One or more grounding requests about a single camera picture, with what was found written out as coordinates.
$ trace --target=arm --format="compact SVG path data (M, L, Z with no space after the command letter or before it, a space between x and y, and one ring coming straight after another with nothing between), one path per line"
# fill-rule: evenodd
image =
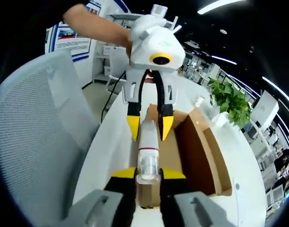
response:
M89 13L83 4L70 8L63 19L78 34L123 46L131 52L130 32L124 27L105 18Z

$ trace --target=floor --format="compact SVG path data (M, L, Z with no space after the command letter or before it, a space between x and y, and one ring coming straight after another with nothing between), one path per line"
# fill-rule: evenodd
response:
M95 119L100 122L101 112L110 96L110 92L108 92L105 88L105 82L95 81L88 85L85 89L83 89L83 94L86 97L88 104L94 114ZM109 108L113 101L117 98L117 95L112 95L107 108Z

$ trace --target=green leaves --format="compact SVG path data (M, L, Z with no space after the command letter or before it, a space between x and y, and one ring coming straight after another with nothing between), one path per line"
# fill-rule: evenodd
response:
M229 122L243 128L249 122L251 113L244 94L228 82L219 83L211 79L208 84L217 105L220 106L220 113L227 111Z

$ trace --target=camera lens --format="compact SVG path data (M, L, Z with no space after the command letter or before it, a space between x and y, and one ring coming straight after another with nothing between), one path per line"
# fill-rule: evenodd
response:
M166 65L169 63L169 59L166 57L156 57L153 59L153 62L157 65Z

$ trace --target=white bottle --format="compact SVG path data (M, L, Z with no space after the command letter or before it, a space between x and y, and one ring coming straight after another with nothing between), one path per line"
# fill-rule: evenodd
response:
M160 182L160 179L156 124L154 121L143 121L141 124L136 180L139 184L156 184Z

